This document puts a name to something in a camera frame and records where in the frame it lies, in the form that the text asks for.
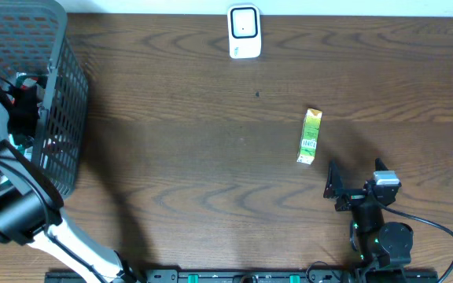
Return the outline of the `green juice carton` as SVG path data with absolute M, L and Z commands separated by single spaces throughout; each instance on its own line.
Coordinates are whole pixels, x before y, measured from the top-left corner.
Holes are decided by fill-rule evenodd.
M 313 108 L 307 110 L 300 136 L 300 149 L 296 159 L 297 163 L 307 165 L 313 163 L 316 155 L 321 120 L 321 111 Z

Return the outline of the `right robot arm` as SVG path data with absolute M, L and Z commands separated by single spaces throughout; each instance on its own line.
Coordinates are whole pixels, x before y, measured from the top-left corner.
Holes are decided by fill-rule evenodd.
M 404 282 L 403 267 L 411 262 L 414 232 L 402 222 L 386 222 L 382 210 L 396 201 L 401 182 L 381 159 L 361 189 L 345 187 L 334 162 L 328 167 L 323 196 L 334 199 L 336 211 L 352 213 L 351 246 L 363 257 L 353 270 L 344 271 L 340 282 Z

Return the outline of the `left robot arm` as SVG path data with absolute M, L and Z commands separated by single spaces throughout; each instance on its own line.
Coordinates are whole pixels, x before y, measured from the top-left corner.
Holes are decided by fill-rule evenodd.
M 144 282 L 120 254 L 100 245 L 66 214 L 54 184 L 11 142 L 37 127 L 39 97 L 0 77 L 0 242 L 45 252 L 86 282 Z

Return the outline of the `white barcode scanner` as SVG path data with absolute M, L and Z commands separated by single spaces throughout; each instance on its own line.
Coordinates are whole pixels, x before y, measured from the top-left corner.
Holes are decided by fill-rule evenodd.
M 231 6 L 227 12 L 229 55 L 257 58 L 262 50 L 260 11 L 252 4 Z

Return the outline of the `red white snack packet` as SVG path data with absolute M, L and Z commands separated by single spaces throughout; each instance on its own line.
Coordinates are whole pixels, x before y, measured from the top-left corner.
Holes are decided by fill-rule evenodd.
M 38 77 L 34 76 L 20 76 L 17 80 L 18 87 L 22 90 L 32 88 L 39 81 Z

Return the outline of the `grey plastic mesh basket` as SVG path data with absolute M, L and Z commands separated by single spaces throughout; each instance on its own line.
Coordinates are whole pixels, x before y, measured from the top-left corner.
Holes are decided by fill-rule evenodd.
M 66 36 L 56 1 L 0 1 L 0 76 L 46 79 L 31 162 L 63 197 L 75 189 L 88 108 L 88 82 Z

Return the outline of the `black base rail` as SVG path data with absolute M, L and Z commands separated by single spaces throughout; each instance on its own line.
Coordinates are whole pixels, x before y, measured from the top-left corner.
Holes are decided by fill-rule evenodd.
M 312 269 L 305 271 L 177 271 L 147 270 L 147 283 L 354 283 L 358 279 L 341 270 Z M 378 271 L 369 272 L 362 282 L 409 282 L 434 283 L 438 276 L 434 271 Z

